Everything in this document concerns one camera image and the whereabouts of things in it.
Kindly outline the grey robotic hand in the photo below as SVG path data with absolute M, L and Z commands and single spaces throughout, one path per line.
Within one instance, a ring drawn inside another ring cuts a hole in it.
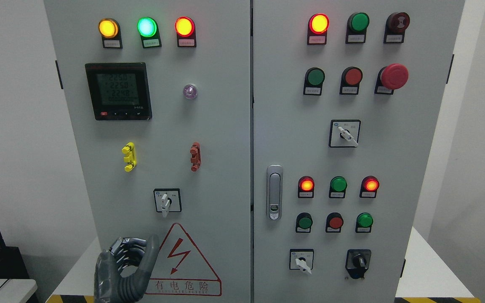
M 119 237 L 98 256 L 95 303 L 134 303 L 146 292 L 159 253 L 159 238 Z

